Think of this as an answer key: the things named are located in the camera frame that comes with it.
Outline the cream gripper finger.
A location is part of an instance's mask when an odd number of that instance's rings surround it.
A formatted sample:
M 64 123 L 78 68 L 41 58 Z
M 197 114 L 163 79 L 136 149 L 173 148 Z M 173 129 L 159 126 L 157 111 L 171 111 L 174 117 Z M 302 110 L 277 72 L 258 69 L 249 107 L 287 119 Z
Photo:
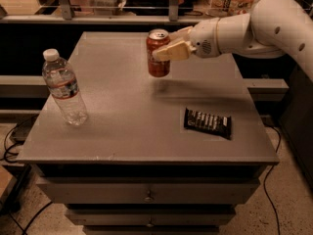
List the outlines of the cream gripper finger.
M 190 40 L 190 32 L 192 29 L 193 28 L 191 26 L 181 28 L 177 31 L 171 32 L 169 34 L 169 38 L 171 41 L 174 41 L 174 40 L 189 41 Z
M 183 38 L 175 39 L 167 45 L 155 49 L 153 57 L 160 62 L 187 60 L 197 50 L 190 41 Z

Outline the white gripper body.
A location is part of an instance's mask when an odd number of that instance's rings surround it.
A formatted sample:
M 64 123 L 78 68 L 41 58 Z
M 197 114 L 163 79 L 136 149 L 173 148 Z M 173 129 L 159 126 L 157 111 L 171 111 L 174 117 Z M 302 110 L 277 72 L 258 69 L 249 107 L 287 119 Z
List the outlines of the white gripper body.
M 221 55 L 217 39 L 219 21 L 219 18 L 201 21 L 191 29 L 190 41 L 198 57 L 215 58 Z

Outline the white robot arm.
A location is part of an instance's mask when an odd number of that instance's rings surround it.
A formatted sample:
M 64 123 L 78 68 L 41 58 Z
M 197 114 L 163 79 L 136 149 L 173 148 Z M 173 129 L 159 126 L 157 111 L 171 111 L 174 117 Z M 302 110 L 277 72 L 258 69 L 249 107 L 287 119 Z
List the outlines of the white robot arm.
M 153 52 L 159 61 L 232 53 L 248 58 L 293 58 L 313 79 L 313 21 L 294 0 L 260 0 L 249 13 L 204 20 L 169 34 Z

